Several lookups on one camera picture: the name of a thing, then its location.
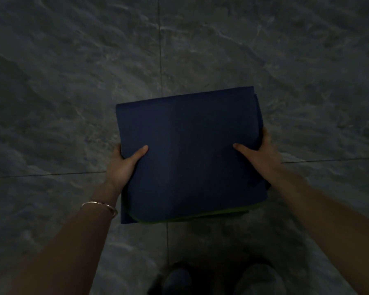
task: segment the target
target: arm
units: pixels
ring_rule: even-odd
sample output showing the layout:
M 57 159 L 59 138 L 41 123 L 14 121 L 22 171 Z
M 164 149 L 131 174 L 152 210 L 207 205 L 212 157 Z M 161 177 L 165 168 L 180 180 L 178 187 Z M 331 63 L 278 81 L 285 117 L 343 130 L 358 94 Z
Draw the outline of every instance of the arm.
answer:
M 135 164 L 147 151 L 144 146 L 123 159 L 120 145 L 116 147 L 107 178 L 91 200 L 115 207 Z M 112 212 L 107 207 L 84 205 L 15 279 L 11 294 L 89 294 L 111 220 Z
M 326 197 L 280 164 L 268 132 L 258 151 L 234 144 L 281 194 L 343 277 L 359 294 L 369 294 L 369 219 Z

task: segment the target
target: hand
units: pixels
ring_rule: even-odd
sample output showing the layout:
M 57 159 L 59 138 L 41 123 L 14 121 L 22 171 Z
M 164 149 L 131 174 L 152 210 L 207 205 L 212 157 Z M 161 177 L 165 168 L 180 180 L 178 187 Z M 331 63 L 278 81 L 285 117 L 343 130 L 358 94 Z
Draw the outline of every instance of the hand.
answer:
M 112 184 L 118 194 L 122 192 L 123 187 L 130 180 L 135 164 L 148 152 L 148 149 L 149 147 L 145 145 L 135 152 L 133 156 L 124 159 L 121 154 L 120 144 L 115 147 L 107 168 L 105 181 Z
M 235 143 L 233 146 L 251 162 L 264 179 L 271 182 L 276 170 L 282 168 L 280 154 L 272 145 L 271 136 L 265 127 L 262 129 L 262 133 L 262 144 L 258 151 L 251 150 L 242 144 Z

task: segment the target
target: folded yoga mat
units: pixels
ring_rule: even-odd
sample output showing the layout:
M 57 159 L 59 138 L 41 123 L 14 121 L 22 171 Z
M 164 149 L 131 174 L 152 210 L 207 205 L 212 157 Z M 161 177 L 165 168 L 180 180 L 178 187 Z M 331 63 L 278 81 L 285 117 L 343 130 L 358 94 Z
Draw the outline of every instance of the folded yoga mat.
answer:
M 232 147 L 261 145 L 253 87 L 118 104 L 116 116 L 123 157 L 149 145 L 123 189 L 122 223 L 243 212 L 267 199 L 266 181 Z

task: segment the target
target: marble floor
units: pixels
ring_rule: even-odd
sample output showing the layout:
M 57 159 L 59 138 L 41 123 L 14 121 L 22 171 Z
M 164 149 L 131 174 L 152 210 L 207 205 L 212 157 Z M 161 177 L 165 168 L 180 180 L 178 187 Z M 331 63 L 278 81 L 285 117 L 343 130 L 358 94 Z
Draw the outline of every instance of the marble floor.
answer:
M 238 86 L 286 166 L 369 217 L 369 0 L 0 0 L 0 293 L 103 180 L 115 104 Z M 91 294 L 258 254 L 289 293 L 354 294 L 273 190 L 240 219 L 115 220 Z

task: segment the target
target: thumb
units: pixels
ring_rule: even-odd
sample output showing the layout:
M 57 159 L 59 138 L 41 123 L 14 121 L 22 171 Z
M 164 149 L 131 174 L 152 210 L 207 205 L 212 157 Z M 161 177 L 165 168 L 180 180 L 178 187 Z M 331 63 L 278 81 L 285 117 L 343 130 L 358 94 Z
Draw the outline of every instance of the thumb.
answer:
M 242 144 L 235 143 L 232 145 L 237 151 L 241 152 L 250 162 L 253 160 L 257 151 L 251 150 Z
M 133 156 L 129 157 L 129 160 L 131 160 L 133 164 L 136 164 L 137 161 L 148 152 L 148 149 L 148 145 L 143 146 L 142 148 L 138 149 L 138 151 L 134 153 Z

